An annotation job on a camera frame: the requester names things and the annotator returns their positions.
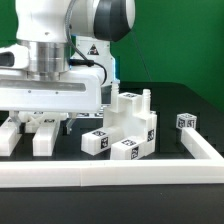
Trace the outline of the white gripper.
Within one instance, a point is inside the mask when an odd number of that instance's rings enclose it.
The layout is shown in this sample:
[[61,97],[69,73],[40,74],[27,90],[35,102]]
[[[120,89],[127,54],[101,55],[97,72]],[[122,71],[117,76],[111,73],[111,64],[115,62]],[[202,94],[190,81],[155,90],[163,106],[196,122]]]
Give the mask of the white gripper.
[[21,133],[18,111],[75,112],[69,113],[64,134],[72,132],[76,113],[96,112],[101,106],[101,68],[75,68],[62,73],[58,81],[0,79],[0,110],[10,111],[9,117]]

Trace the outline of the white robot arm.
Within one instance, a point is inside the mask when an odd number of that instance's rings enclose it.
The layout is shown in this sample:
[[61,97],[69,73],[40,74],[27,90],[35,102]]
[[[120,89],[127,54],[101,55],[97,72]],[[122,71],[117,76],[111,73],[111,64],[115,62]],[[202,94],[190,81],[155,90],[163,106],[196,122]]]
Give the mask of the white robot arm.
[[72,36],[118,41],[135,20],[135,0],[15,0],[17,43],[0,48],[0,111],[95,112],[105,73],[70,56]]

